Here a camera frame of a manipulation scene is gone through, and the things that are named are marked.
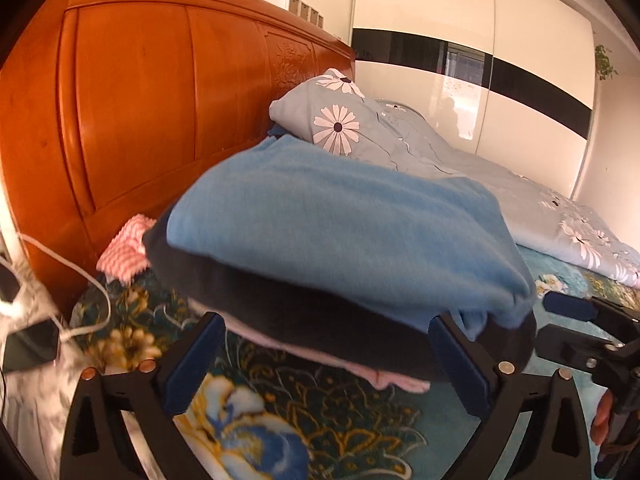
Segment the person's right hand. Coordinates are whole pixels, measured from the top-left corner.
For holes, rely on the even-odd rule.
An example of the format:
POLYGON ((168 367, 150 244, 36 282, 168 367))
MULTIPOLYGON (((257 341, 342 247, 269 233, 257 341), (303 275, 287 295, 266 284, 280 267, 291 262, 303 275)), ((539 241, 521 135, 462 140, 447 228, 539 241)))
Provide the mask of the person's right hand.
POLYGON ((601 396, 590 427, 590 439, 597 446, 604 443, 610 432, 608 421, 610 420, 613 403, 613 393, 610 390, 606 390, 601 396))

